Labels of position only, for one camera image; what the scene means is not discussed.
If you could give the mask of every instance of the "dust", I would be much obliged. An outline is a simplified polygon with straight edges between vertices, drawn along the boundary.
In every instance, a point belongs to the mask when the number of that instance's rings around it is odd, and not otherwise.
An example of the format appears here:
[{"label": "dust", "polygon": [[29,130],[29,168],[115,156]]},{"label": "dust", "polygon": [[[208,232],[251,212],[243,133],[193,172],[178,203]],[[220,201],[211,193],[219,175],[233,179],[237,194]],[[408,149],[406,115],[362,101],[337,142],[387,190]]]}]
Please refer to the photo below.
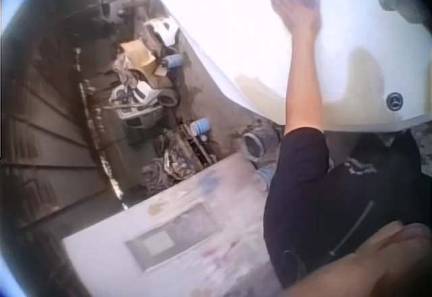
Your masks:
[{"label": "dust", "polygon": [[148,214],[150,216],[156,216],[157,214],[159,214],[162,211],[164,204],[165,204],[164,202],[157,202],[155,204],[151,204],[148,207]]}]

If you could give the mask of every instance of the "person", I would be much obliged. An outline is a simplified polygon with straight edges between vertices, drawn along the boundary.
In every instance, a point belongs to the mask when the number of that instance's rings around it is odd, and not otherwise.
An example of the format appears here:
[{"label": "person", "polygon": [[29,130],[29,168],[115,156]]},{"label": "person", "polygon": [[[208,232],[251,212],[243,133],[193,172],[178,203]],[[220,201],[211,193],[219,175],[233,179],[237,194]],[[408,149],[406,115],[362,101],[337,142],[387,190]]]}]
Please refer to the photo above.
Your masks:
[{"label": "person", "polygon": [[[401,273],[424,255],[429,233],[426,226],[431,224],[431,178],[421,172],[419,148],[409,130],[398,134],[390,147],[376,135],[365,134],[350,158],[329,171],[314,50],[321,19],[319,2],[311,3],[272,0],[274,11],[292,35],[292,61],[286,135],[265,205],[264,239],[284,288],[330,263],[328,267],[336,267],[330,273],[341,275],[331,275],[332,279],[326,281],[333,288],[349,289],[350,272],[343,275],[338,269],[359,264],[363,265],[359,276],[370,271],[371,276],[364,279],[369,280],[370,287],[392,267]],[[377,252],[377,247],[367,241],[377,241],[375,233],[380,243],[395,240],[398,244]],[[374,253],[362,245],[365,241]],[[398,258],[406,262],[398,263]],[[337,260],[345,266],[339,268],[340,263],[332,263]]]}]

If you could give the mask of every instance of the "sleeve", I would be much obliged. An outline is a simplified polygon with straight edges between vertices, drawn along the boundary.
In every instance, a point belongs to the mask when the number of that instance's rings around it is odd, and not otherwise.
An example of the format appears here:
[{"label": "sleeve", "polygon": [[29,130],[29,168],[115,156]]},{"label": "sleeve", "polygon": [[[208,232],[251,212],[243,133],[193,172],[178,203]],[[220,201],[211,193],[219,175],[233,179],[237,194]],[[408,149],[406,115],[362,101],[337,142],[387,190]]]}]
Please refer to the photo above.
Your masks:
[{"label": "sleeve", "polygon": [[298,128],[281,142],[276,177],[289,187],[322,178],[329,169],[329,149],[324,134],[315,128]]},{"label": "sleeve", "polygon": [[315,128],[298,128],[286,134],[281,142],[279,161],[271,180],[265,216],[283,221],[291,204],[311,184],[327,174],[329,150],[324,134]]}]

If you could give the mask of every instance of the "cloth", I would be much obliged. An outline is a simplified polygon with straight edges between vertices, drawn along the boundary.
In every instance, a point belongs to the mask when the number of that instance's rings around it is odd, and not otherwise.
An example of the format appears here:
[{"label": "cloth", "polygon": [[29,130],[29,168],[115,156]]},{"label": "cloth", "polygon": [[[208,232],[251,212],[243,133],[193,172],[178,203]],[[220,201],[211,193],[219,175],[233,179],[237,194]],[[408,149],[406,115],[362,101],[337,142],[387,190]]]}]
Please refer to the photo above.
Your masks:
[{"label": "cloth", "polygon": [[410,132],[389,148],[366,134],[330,172],[320,131],[285,135],[264,212],[264,239],[282,286],[354,252],[392,221],[430,227],[431,178],[420,163]]}]

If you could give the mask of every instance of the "blue paint can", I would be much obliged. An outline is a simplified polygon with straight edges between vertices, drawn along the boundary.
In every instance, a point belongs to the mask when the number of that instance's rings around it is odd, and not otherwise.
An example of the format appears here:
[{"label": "blue paint can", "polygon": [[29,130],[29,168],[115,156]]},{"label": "blue paint can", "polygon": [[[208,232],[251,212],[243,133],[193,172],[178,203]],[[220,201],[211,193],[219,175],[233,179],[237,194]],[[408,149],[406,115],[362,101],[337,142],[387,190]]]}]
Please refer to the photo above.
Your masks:
[{"label": "blue paint can", "polygon": [[201,118],[190,123],[190,132],[193,136],[204,135],[210,130],[211,125],[207,118]]},{"label": "blue paint can", "polygon": [[176,68],[183,64],[183,57],[181,54],[173,54],[165,56],[162,59],[162,66],[168,69]]}]

